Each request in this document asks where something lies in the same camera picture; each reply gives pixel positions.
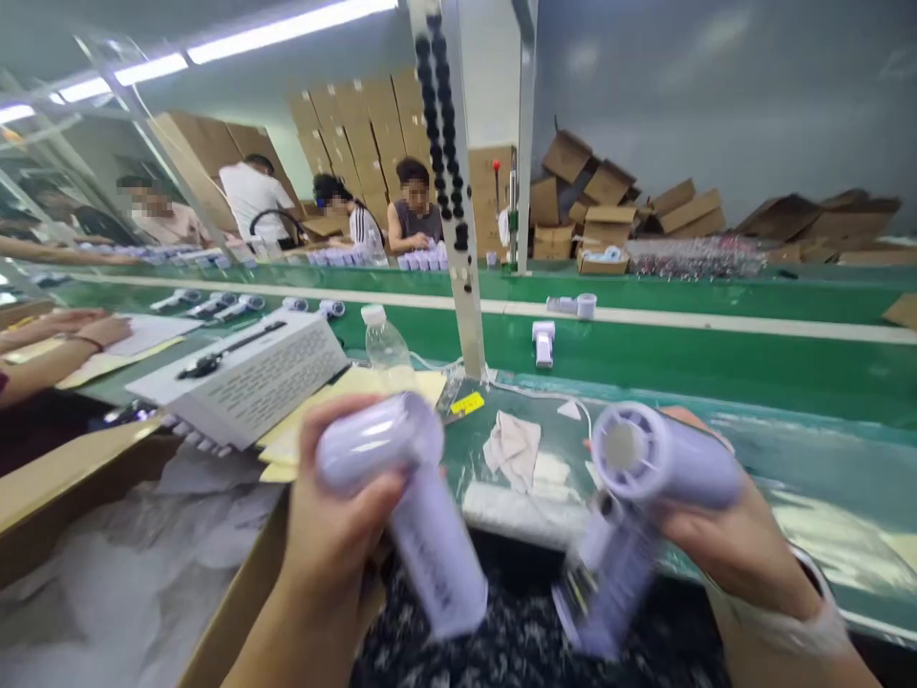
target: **wall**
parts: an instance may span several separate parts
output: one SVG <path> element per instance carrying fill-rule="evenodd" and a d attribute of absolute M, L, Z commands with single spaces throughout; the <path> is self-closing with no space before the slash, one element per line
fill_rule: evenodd
<path fill-rule="evenodd" d="M 917 232 L 912 0 L 545 0 L 538 26 L 535 174 L 556 117 L 650 194 L 719 188 L 731 224 L 860 186 Z"/>

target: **black hair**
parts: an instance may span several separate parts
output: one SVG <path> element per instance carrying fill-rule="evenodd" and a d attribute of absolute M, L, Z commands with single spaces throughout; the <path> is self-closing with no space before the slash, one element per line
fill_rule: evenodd
<path fill-rule="evenodd" d="M 315 196 L 315 201 L 322 207 L 327 207 L 334 197 L 342 201 L 353 200 L 353 194 L 347 190 L 344 180 L 330 174 L 315 175 L 312 181 L 312 194 Z"/>
<path fill-rule="evenodd" d="M 126 188 L 148 188 L 153 189 L 153 180 L 147 179 L 145 177 L 138 177 L 137 175 L 124 175 L 123 177 L 118 177 L 115 186 L 118 189 Z"/>
<path fill-rule="evenodd" d="M 395 173 L 402 184 L 417 181 L 422 182 L 425 186 L 430 185 L 430 171 L 417 158 L 405 158 L 399 162 Z"/>
<path fill-rule="evenodd" d="M 265 158 L 263 155 L 258 153 L 252 153 L 251 155 L 245 156 L 245 162 L 254 162 L 257 165 L 266 167 L 267 171 L 273 175 L 274 174 L 274 163 L 271 162 L 268 158 Z"/>
<path fill-rule="evenodd" d="M 30 213 L 25 212 L 24 210 L 19 210 L 14 208 L 12 205 L 7 205 L 3 202 L 0 202 L 0 220 L 15 220 L 16 222 L 32 222 L 36 225 L 38 224 L 38 218 L 34 217 Z"/>

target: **hand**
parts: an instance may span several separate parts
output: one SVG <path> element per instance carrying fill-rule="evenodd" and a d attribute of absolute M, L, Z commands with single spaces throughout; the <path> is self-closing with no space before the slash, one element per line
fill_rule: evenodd
<path fill-rule="evenodd" d="M 79 332 L 84 326 L 105 317 L 105 314 L 103 309 L 53 311 L 21 328 L 4 332 L 3 339 L 10 344 L 27 346 L 57 334 Z"/>
<path fill-rule="evenodd" d="M 748 475 L 738 504 L 722 512 L 676 506 L 663 517 L 663 535 L 725 592 L 751 605 L 814 618 L 821 597 L 783 538 L 771 508 Z"/>
<path fill-rule="evenodd" d="M 102 349 L 107 349 L 121 339 L 131 335 L 131 321 L 129 318 L 107 317 L 91 323 L 82 328 L 77 334 L 94 341 Z"/>
<path fill-rule="evenodd" d="M 350 500 L 341 500 L 318 483 L 315 451 L 325 429 L 336 419 L 360 411 L 383 397 L 338 399 L 312 411 L 300 436 L 299 475 L 293 486 L 287 553 L 280 581 L 296 604 L 319 615 L 356 604 L 366 561 L 378 544 L 404 482 L 383 475 Z"/>

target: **bottle cap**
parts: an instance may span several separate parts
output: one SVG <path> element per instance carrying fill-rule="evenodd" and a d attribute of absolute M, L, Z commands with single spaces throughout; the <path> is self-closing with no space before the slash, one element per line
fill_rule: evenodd
<path fill-rule="evenodd" d="M 379 304 L 370 304 L 360 309 L 363 322 L 367 325 L 381 325 L 385 322 L 385 308 Z"/>

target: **plastic water bottle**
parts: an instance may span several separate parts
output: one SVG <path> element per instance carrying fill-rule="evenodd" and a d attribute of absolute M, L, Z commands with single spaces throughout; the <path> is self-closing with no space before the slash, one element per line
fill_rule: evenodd
<path fill-rule="evenodd" d="M 416 376 L 411 365 L 408 345 L 395 325 L 378 304 L 364 306 L 360 311 L 366 323 L 366 354 L 373 368 L 382 375 L 390 394 L 416 391 Z"/>

